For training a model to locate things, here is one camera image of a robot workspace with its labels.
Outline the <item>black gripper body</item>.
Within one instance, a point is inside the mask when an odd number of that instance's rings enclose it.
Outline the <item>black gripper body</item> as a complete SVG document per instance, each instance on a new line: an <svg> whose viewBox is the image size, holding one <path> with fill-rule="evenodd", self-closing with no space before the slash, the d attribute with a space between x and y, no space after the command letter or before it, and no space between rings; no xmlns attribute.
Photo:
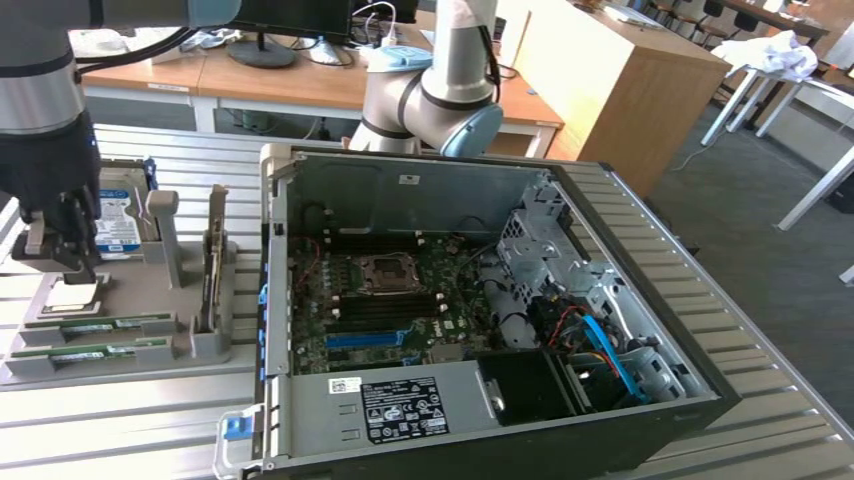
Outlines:
<svg viewBox="0 0 854 480"><path fill-rule="evenodd" d="M2 191L24 211L48 212L63 193L86 191L98 212L100 153L90 112L56 130L2 135Z"/></svg>

